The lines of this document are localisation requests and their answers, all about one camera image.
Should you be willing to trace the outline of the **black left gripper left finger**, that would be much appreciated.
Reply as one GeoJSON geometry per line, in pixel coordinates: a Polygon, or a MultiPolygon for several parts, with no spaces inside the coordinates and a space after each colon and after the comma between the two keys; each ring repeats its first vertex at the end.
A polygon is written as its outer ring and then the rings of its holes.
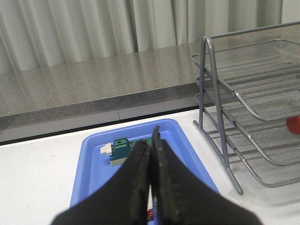
{"type": "Polygon", "coordinates": [[[120,169],[94,194],[59,214],[54,225],[145,225],[150,146],[137,141],[120,169]]]}

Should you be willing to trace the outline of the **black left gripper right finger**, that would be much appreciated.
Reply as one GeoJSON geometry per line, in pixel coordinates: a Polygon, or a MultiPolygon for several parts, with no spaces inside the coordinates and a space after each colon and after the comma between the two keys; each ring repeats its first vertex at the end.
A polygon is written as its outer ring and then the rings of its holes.
{"type": "Polygon", "coordinates": [[[252,212],[216,193],[198,179],[160,137],[152,134],[150,179],[160,225],[260,225],[252,212]]]}

